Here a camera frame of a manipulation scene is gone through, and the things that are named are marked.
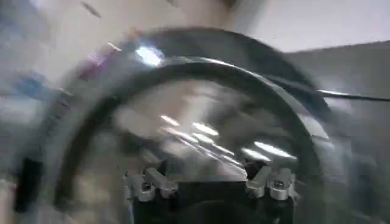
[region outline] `silver bracket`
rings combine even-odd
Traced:
[[[127,185],[130,189],[130,196],[138,198],[139,201],[151,201],[155,195],[155,188],[144,181],[141,175],[130,175],[127,177]]]
[[[179,186],[173,181],[169,181],[156,168],[148,168],[144,172],[145,180],[152,183],[156,188],[160,189],[163,198],[169,198],[174,194]]]
[[[275,200],[286,200],[292,185],[292,173],[288,168],[280,169],[279,173],[268,183],[269,195]]]
[[[268,176],[271,174],[271,168],[264,166],[256,174],[255,178],[246,183],[246,189],[255,198],[261,198],[265,194],[265,188],[268,182]]]

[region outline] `motion-blurred machine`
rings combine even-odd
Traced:
[[[115,46],[51,100],[28,145],[55,223],[345,223],[350,139],[273,49],[209,29]]]

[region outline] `gray surface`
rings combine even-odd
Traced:
[[[390,98],[390,41],[286,56],[319,89]]]
[[[327,99],[339,125],[352,138],[354,159],[359,163],[355,209],[390,221],[390,103]]]

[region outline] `bolt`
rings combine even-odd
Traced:
[[[142,191],[150,191],[152,189],[152,186],[147,182],[143,182],[141,187]]]
[[[281,181],[281,180],[275,180],[275,181],[274,181],[274,187],[275,187],[275,188],[281,189],[281,188],[283,188],[284,186],[285,186],[285,184],[283,183],[283,181]]]

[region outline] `white wall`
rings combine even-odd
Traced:
[[[295,52],[390,40],[389,0],[243,0],[229,29]]]
[[[133,28],[218,26],[227,9],[217,0],[83,0],[100,14],[90,14],[80,0],[31,0],[52,23],[52,37],[36,70],[59,83],[66,73],[107,42],[120,41]]]

